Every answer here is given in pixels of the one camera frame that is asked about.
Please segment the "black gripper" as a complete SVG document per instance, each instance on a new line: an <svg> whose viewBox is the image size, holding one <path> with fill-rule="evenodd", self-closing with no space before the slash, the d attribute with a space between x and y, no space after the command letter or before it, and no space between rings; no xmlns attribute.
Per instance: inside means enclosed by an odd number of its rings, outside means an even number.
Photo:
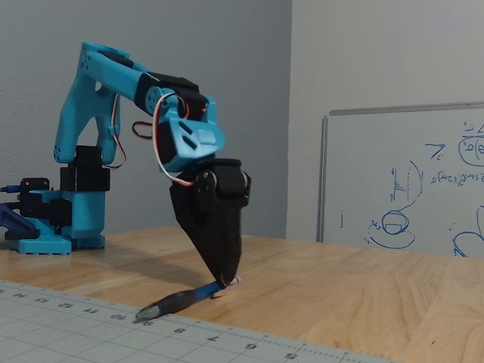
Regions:
<svg viewBox="0 0 484 363"><path fill-rule="evenodd" d="M236 277L242 254L241 213L250 199L250 177L237 159L198 161L179 176L190 186L173 184L175 217L218 284ZM207 213L223 209L222 246Z"/></svg>

